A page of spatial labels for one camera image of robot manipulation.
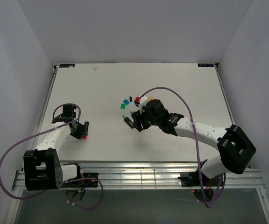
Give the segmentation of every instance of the blue block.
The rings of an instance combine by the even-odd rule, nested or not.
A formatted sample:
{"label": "blue block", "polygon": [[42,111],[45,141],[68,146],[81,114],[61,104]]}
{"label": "blue block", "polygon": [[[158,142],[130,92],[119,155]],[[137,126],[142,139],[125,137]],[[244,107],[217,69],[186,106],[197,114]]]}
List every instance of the blue block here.
{"label": "blue block", "polygon": [[123,102],[124,102],[125,105],[129,104],[129,101],[127,99],[125,99]]}

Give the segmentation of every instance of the white table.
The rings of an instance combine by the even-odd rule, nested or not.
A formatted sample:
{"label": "white table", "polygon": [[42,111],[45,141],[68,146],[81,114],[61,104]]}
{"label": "white table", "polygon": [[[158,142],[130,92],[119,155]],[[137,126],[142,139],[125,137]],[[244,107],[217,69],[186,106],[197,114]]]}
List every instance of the white table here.
{"label": "white table", "polygon": [[[156,86],[178,92],[195,122],[231,125],[215,68],[200,68],[196,63],[75,64],[58,69],[41,131],[50,128],[58,105],[75,103],[82,109],[80,122],[90,122],[89,135],[86,140],[68,136],[58,154],[62,161],[196,161],[194,140],[165,134],[158,127],[139,133],[123,121],[122,115],[131,118],[130,110],[137,109],[131,103],[121,110],[123,100]],[[169,91],[155,90],[148,96],[160,99],[169,112],[189,116]],[[202,160],[216,155],[218,151],[200,143]]]}

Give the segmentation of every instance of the white wall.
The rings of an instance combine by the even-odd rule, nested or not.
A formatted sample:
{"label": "white wall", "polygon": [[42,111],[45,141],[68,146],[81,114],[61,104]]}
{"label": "white wall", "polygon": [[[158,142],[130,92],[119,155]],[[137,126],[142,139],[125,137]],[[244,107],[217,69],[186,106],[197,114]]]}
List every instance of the white wall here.
{"label": "white wall", "polygon": [[235,121],[257,147],[269,196],[269,1],[254,0],[220,63]]}
{"label": "white wall", "polygon": [[53,65],[219,62],[252,0],[18,0]]}
{"label": "white wall", "polygon": [[[18,3],[0,0],[0,157],[35,130],[52,69]],[[27,146],[17,147],[5,159],[2,177],[8,189]],[[8,202],[0,188],[0,223]]]}

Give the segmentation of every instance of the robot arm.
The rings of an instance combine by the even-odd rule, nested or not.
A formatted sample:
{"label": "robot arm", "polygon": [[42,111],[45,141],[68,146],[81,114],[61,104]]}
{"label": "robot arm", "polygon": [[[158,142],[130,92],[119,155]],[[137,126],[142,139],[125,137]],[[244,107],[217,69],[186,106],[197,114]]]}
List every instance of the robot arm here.
{"label": "robot arm", "polygon": [[[63,113],[52,120],[52,128],[72,121],[76,117],[74,105],[64,105]],[[68,135],[83,139],[88,135],[89,122],[79,122],[56,128],[35,148],[26,151],[23,156],[25,184],[28,190],[59,189],[62,184],[76,177],[80,178],[77,164],[61,165],[58,152]]]}
{"label": "robot arm", "polygon": [[[181,114],[169,113],[160,100],[148,101],[143,96],[141,99],[137,98],[135,103],[140,109],[132,117],[134,128],[139,132],[153,125],[167,134],[195,139],[191,121]],[[219,151],[219,156],[203,161],[201,172],[205,179],[213,179],[227,171],[243,173],[256,148],[240,127],[231,125],[230,128],[221,128],[201,123],[195,123],[195,127],[198,140]]]}

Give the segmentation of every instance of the black marker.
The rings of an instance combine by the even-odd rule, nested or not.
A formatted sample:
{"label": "black marker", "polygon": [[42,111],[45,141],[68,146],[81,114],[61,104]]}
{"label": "black marker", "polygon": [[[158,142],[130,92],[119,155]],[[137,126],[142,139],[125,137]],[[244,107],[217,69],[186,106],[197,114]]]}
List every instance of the black marker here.
{"label": "black marker", "polygon": [[126,117],[126,116],[123,115],[123,119],[128,124],[128,126],[130,126],[131,128],[134,128],[133,122],[128,117]]}

